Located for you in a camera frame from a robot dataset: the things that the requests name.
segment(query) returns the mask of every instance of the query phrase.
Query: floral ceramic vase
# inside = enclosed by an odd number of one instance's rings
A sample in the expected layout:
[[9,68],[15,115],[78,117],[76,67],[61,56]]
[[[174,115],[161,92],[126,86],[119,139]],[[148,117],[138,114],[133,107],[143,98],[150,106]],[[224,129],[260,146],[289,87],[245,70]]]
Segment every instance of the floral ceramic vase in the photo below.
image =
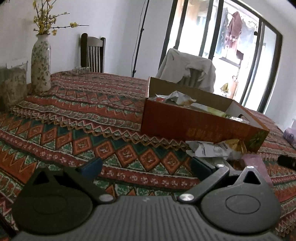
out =
[[35,93],[50,90],[50,57],[51,48],[48,42],[48,34],[37,35],[38,40],[34,44],[31,59],[31,83]]

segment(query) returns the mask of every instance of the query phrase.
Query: red geometric tablecloth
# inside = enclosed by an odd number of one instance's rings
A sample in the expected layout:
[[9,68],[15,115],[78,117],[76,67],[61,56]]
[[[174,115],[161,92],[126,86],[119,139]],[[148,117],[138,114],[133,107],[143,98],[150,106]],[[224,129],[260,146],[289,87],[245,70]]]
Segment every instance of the red geometric tablecloth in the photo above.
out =
[[[52,88],[28,96],[0,114],[0,212],[15,227],[11,204],[38,167],[79,166],[95,156],[104,167],[94,183],[114,196],[173,195],[199,183],[189,167],[186,144],[140,134],[147,81],[111,74],[52,75]],[[275,124],[259,151],[282,203],[275,232],[295,225],[296,172],[277,165],[280,154],[296,156]]]

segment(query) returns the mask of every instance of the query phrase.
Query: yellow flowers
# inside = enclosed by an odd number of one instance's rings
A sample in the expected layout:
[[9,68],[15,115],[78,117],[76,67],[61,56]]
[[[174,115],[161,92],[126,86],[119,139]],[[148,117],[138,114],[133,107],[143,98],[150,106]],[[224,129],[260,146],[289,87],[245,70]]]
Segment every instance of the yellow flowers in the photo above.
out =
[[67,15],[69,13],[64,12],[64,13],[61,13],[58,15],[49,14],[53,8],[54,3],[57,0],[54,0],[52,4],[49,4],[50,1],[51,0],[43,0],[38,5],[37,5],[36,0],[34,0],[34,2],[33,2],[33,7],[35,8],[36,13],[37,13],[37,16],[34,16],[33,22],[38,27],[37,29],[35,28],[34,31],[38,31],[39,35],[50,34],[50,29],[53,29],[52,35],[55,36],[57,34],[57,29],[59,29],[59,28],[76,28],[78,26],[87,26],[87,25],[79,25],[78,23],[74,22],[74,23],[70,23],[70,26],[53,27],[53,24],[55,24],[57,21],[57,17],[59,17],[61,15]]
[[78,24],[76,22],[74,23],[70,23],[71,28],[76,28],[78,26]]

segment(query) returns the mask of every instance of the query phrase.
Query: orange cardboard box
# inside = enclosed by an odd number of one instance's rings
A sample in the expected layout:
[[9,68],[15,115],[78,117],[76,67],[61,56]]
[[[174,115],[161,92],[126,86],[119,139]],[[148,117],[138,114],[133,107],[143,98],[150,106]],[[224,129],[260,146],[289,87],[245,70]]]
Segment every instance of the orange cardboard box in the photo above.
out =
[[149,80],[147,96],[169,95],[174,91],[189,95],[196,99],[197,103],[218,109],[231,116],[243,115],[250,124],[146,99],[141,133],[167,139],[213,143],[240,139],[245,143],[247,150],[252,152],[259,150],[269,134],[269,129],[263,123],[232,99],[152,77]]

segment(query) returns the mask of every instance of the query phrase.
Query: chair backrest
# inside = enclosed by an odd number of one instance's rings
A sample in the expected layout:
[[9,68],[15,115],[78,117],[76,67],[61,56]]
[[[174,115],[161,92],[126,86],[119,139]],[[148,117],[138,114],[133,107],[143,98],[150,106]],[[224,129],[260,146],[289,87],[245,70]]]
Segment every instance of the chair backrest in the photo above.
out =
[[91,72],[104,73],[105,38],[88,37],[81,35],[81,67],[90,67]]

